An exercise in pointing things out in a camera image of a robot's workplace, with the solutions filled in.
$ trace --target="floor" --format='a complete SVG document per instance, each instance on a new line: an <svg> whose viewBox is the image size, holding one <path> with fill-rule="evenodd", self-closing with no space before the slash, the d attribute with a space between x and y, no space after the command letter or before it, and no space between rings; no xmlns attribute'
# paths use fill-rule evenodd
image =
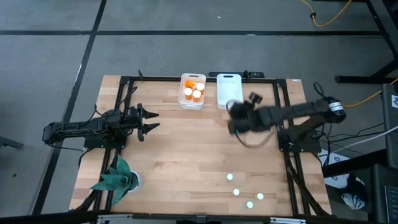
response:
<svg viewBox="0 0 398 224"><path fill-rule="evenodd" d="M100 3L2 0L0 30L92 30ZM319 23L332 18L345 4L309 3L316 9ZM392 39L398 41L385 7L380 1L372 3ZM365 3L353 3L339 19L321 29L313 25L309 14L299 0L112 0L106 3L98 29L377 30ZM0 150L0 217L31 212L50 152L41 141L42 128L61 120L88 42L89 35L0 35L0 136L25 144L23 150ZM147 76L251 70L269 78L301 79L308 100L318 98L312 84L319 82L326 95L350 104L381 86L336 84L334 76L367 76L392 59L379 37L97 35L71 121L91 115L103 75L137 75L138 69ZM383 121L379 97L346 112L346 121L334 125L332 134L356 133ZM81 148L82 142L68 140L64 146ZM371 152L383 147L384 140L378 139L353 150ZM79 156L80 152L62 151L44 213L68 210ZM366 214L338 203L331 205L339 217L366 218Z"/></svg>

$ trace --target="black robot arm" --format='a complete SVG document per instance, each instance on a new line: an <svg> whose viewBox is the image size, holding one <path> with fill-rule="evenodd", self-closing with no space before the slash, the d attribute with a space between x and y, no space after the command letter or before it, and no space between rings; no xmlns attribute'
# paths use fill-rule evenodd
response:
<svg viewBox="0 0 398 224"><path fill-rule="evenodd" d="M109 110L98 118L85 122L50 123L43 130L42 140L48 145L63 141L66 138L84 137L93 147L107 147L109 144L126 140L133 129L137 129L138 139L144 140L144 134L156 128L159 123L144 124L143 118L158 116L157 113L146 111L139 103L137 108L131 107L127 114L120 110Z"/></svg>
<svg viewBox="0 0 398 224"><path fill-rule="evenodd" d="M346 118L341 103L332 98L324 97L320 100L280 108L278 106L262 106L254 109L255 103L261 97L251 94L252 102L235 103L229 110L231 120L228 123L229 133L245 133L247 131L268 131L272 126L280 124L285 119L311 116L310 119L298 126L285 131L292 142L304 134L313 131L325 123L340 123Z"/></svg>

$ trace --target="wooden table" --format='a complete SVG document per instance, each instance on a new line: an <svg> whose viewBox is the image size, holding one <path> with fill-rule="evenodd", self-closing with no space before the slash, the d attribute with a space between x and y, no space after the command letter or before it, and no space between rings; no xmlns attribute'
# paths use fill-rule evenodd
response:
<svg viewBox="0 0 398 224"><path fill-rule="evenodd" d="M104 76L96 103L100 112L113 109L119 80L120 76ZM159 117L146 123L161 125L146 135L144 142L138 141L136 131L129 136L121 155L132 170L142 174L144 186L139 192L124 196L111 208L112 212L292 215L276 134L258 149L245 148L235 136L230 136L226 127L229 116L217 108L216 83L206 83L205 104L200 111L181 109L177 99L179 82L135 81L134 86L138 89L132 95L131 106L142 103L147 111L159 113ZM287 89L292 105L305 102L300 80L287 80ZM252 91L264 97L261 105L275 105L272 85L243 83L244 99ZM295 124L305 119L296 119ZM247 141L259 142L268 134L248 136ZM70 208L79 206L89 195L90 187L98 182L103 155L104 149L94 149L83 157ZM310 153L300 156L307 188L331 213L319 161ZM227 173L234 174L232 182L226 181ZM233 195L233 189L240 190L239 196ZM256 200L256 193L263 193L264 200ZM106 194L100 208L104 208ZM297 186L296 194L302 213ZM249 200L254 203L253 209L244 207Z"/></svg>

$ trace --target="green plant leaf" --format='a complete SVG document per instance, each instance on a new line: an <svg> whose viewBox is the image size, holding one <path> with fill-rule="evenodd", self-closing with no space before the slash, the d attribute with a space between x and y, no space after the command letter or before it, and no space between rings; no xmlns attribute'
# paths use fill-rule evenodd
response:
<svg viewBox="0 0 398 224"><path fill-rule="evenodd" d="M127 194L128 187L116 189L112 199L112 205L116 205Z"/></svg>
<svg viewBox="0 0 398 224"><path fill-rule="evenodd" d="M116 186L107 183L105 180L90 187L92 190L116 190Z"/></svg>
<svg viewBox="0 0 398 224"><path fill-rule="evenodd" d="M105 182L115 186L116 188L130 186L129 177L121 174L101 174Z"/></svg>
<svg viewBox="0 0 398 224"><path fill-rule="evenodd" d="M112 167L109 167L108 170L110 174L119 174L119 172L116 169L113 169Z"/></svg>
<svg viewBox="0 0 398 224"><path fill-rule="evenodd" d="M124 159L122 159L122 157L120 155L118 155L118 162L116 163L116 168L117 168L119 174L126 175L129 178L132 177L132 173L131 173L129 164L127 164L127 162Z"/></svg>
<svg viewBox="0 0 398 224"><path fill-rule="evenodd" d="M133 174L130 181L131 182L130 182L129 190L135 189L138 186L138 176L136 174Z"/></svg>

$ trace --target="black table leg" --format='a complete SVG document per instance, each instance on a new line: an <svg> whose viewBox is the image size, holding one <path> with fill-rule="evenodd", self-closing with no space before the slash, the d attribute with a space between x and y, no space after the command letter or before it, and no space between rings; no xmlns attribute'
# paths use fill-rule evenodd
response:
<svg viewBox="0 0 398 224"><path fill-rule="evenodd" d="M337 83L358 83L358 84L383 84L391 83L395 78L385 78L394 70L398 69L398 60L394 59L386 66L382 67L375 74L370 77L356 77L356 76L336 76Z"/></svg>
<svg viewBox="0 0 398 224"><path fill-rule="evenodd" d="M381 149L376 152L371 152L363 156L358 156L346 161L337 162L328 165L328 168L323 173L324 178L334 177L341 174L348 174L355 170L367 169L373 164L387 164L387 150Z"/></svg>

